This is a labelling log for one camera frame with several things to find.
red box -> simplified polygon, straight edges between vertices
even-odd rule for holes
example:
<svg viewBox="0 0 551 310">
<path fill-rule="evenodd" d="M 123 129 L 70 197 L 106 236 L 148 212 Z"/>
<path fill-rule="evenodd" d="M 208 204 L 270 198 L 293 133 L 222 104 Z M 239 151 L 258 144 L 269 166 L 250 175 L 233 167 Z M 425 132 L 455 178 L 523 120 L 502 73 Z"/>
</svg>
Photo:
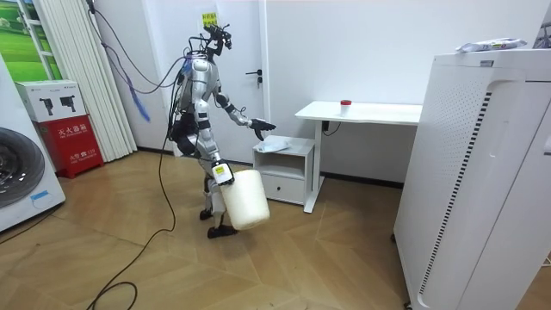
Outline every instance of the red box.
<svg viewBox="0 0 551 310">
<path fill-rule="evenodd" d="M 103 166 L 103 158 L 88 115 L 35 123 L 59 177 L 74 178 Z"/>
</svg>

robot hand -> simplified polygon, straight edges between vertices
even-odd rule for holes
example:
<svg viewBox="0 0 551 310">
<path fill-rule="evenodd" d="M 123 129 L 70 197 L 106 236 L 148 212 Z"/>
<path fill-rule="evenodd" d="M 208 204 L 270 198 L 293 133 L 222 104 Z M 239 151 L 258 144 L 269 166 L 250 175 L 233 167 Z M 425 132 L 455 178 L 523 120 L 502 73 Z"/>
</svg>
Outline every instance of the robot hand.
<svg viewBox="0 0 551 310">
<path fill-rule="evenodd" d="M 249 128 L 255 131 L 255 135 L 261 140 L 264 141 L 264 137 L 261 132 L 264 130 L 274 130 L 276 125 L 270 124 L 265 120 L 261 119 L 252 119 Z"/>
</svg>

washing machine door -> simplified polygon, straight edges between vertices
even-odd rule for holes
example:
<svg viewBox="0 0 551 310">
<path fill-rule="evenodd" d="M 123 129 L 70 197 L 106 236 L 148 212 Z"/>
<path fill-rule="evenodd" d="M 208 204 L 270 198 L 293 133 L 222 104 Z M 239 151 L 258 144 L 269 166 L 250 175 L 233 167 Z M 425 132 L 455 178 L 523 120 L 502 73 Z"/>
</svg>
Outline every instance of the washing machine door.
<svg viewBox="0 0 551 310">
<path fill-rule="evenodd" d="M 31 139 L 0 127 L 0 208 L 33 191 L 44 169 L 44 155 Z"/>
</svg>

vent grille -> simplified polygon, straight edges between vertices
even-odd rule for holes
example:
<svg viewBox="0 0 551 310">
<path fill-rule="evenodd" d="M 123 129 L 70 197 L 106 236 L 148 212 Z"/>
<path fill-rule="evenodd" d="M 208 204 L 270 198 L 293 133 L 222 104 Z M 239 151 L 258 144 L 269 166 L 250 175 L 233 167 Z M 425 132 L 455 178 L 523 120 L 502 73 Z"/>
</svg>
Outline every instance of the vent grille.
<svg viewBox="0 0 551 310">
<path fill-rule="evenodd" d="M 482 102 L 476 124 L 474 125 L 474 130 L 471 133 L 471 140 L 469 140 L 467 151 L 465 152 L 465 157 L 463 158 L 463 162 L 461 163 L 461 168 L 459 170 L 459 175 L 455 180 L 454 189 L 451 192 L 451 197 L 449 198 L 448 206 L 446 207 L 446 214 L 444 215 L 444 219 L 442 221 L 442 224 L 440 225 L 440 230 L 438 231 L 438 236 L 436 237 L 436 242 L 434 244 L 434 247 L 432 248 L 429 265 L 427 266 L 427 269 L 424 273 L 421 289 L 419 290 L 419 293 L 421 295 L 424 293 L 424 289 L 426 288 L 427 282 L 429 281 L 430 273 L 432 271 L 432 267 L 434 266 L 436 255 L 438 254 L 438 249 L 440 249 L 440 243 L 442 242 L 444 231 L 446 230 L 446 226 L 448 225 L 449 216 L 451 215 L 451 211 L 454 208 L 457 193 L 459 193 L 461 182 L 463 180 L 463 177 L 465 176 L 465 171 L 467 170 L 468 161 L 471 158 L 471 153 L 473 152 L 474 142 L 476 142 L 476 139 L 479 135 L 480 126 L 482 126 L 482 121 L 484 120 L 484 116 L 486 115 L 486 110 L 488 108 L 488 104 L 490 103 L 491 97 L 492 93 L 487 92 L 486 96 L 484 97 L 484 102 Z"/>
</svg>

drawer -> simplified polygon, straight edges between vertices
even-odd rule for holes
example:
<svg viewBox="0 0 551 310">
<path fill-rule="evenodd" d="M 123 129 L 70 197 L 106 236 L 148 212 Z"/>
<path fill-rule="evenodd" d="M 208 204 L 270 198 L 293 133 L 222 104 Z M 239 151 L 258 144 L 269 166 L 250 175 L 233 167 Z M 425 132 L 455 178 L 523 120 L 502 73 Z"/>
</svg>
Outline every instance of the drawer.
<svg viewBox="0 0 551 310">
<path fill-rule="evenodd" d="M 262 174 L 262 183 L 269 199 L 304 204 L 304 180 Z"/>
</svg>

